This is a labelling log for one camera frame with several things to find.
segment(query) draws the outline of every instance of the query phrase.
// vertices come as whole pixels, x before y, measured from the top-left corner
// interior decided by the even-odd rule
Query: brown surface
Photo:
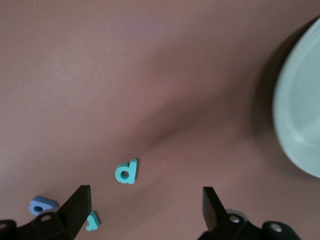
[[[320,12],[301,1],[2,1],[0,218],[90,184],[77,240],[197,239],[202,187],[253,224],[320,239],[320,180],[252,127],[268,57]],[[114,177],[139,159],[134,185]]]

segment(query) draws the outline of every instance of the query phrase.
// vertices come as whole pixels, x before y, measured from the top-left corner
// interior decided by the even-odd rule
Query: light blue foam piece
[[[55,209],[57,207],[58,204],[55,201],[41,196],[35,196],[30,202],[29,211],[31,214],[38,216],[43,211]]]
[[[115,170],[115,179],[122,184],[134,184],[136,180],[138,160],[133,158],[130,163],[120,164]]]
[[[88,224],[85,227],[85,229],[88,232],[95,231],[98,229],[100,222],[99,222],[98,217],[94,211],[90,212],[90,214],[86,220],[88,221]]]

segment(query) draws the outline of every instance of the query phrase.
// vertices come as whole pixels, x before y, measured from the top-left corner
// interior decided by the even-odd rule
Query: mint green bowl
[[[289,159],[320,178],[320,19],[284,62],[273,95],[277,138]]]

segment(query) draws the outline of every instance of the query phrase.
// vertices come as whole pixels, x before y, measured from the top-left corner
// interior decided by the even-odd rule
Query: metal screw
[[[50,215],[44,215],[44,216],[41,218],[41,222],[48,221],[49,219],[51,219],[51,216],[50,216]]]
[[[270,228],[275,232],[278,232],[278,233],[282,232],[282,228],[276,223],[271,223]]]
[[[5,229],[6,227],[7,227],[7,224],[6,224],[6,223],[0,224],[0,230]]]
[[[229,219],[230,219],[230,221],[233,222],[234,224],[240,223],[240,218],[237,217],[236,215],[231,215],[231,216],[229,217]]]

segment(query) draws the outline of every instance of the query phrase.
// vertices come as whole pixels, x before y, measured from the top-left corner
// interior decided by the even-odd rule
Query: teal letter
[[[136,180],[138,161],[133,158],[130,163],[120,164],[115,170],[115,179],[122,184],[134,184]]]
[[[88,225],[85,227],[85,229],[88,232],[94,231],[98,229],[99,226],[99,220],[97,218],[97,215],[94,211],[90,212],[89,216],[86,219],[88,221]]]

